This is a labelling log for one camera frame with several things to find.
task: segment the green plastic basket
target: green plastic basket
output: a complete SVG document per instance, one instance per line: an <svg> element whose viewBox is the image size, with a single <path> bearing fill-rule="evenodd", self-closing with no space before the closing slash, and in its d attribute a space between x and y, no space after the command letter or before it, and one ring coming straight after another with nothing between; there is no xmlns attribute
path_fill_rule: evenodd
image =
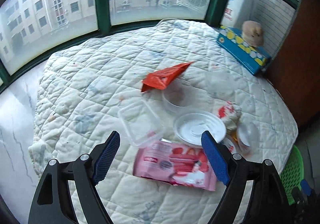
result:
<svg viewBox="0 0 320 224"><path fill-rule="evenodd" d="M296 146L293 146L289 159L280 175L289 205L294 204L294 199L291 195L292 189L297 186L301 190L300 182L303 179L303 175L303 160L301 153Z"/></svg>

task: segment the brown wooden panel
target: brown wooden panel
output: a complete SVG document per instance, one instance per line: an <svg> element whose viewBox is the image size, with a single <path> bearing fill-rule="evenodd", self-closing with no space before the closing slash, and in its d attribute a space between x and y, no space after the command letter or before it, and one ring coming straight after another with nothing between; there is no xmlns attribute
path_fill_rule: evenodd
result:
<svg viewBox="0 0 320 224"><path fill-rule="evenodd" d="M320 2L302 0L284 44L267 70L298 126L320 111Z"/></svg>

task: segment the white marble surface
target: white marble surface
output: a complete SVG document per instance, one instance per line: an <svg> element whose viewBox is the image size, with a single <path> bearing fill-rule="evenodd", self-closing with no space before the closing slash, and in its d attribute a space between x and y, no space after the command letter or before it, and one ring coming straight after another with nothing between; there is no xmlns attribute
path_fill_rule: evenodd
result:
<svg viewBox="0 0 320 224"><path fill-rule="evenodd" d="M28 223L38 177L28 153L39 78L45 62L17 79L0 94L0 193L21 224Z"/></svg>

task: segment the blue box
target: blue box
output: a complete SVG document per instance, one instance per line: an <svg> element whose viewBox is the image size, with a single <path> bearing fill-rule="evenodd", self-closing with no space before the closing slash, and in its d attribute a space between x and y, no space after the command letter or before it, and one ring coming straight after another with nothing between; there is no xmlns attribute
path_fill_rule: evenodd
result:
<svg viewBox="0 0 320 224"><path fill-rule="evenodd" d="M220 26L218 44L236 58L252 75L256 75L271 59L262 47L249 46L241 37L241 30Z"/></svg>

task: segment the white quilted blanket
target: white quilted blanket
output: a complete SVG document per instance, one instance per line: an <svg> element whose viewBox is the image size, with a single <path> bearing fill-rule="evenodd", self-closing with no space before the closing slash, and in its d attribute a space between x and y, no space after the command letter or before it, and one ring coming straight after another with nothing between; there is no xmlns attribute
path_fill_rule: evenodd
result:
<svg viewBox="0 0 320 224"><path fill-rule="evenodd" d="M121 146L106 179L97 185L113 222L206 224L223 195L223 184L218 182L216 191L209 192L132 176L137 149L128 144L117 118L120 108L141 98L141 80L147 73L189 61L194 63L183 79L199 89L205 89L207 71L217 66L229 70L241 120L253 122L260 132L260 145L247 159L269 158L281 172L298 134L295 120L265 79L252 76L218 47L217 35L204 23L165 20L156 27L93 38L53 54L40 82L29 148L36 173L40 176L52 158L62 163L90 153L116 130ZM212 111L219 104L214 100ZM148 102L166 126L164 138L177 141L173 116L163 110L159 93L155 91ZM251 187L248 183L236 223L244 217ZM70 191L79 222L85 223L73 182Z"/></svg>

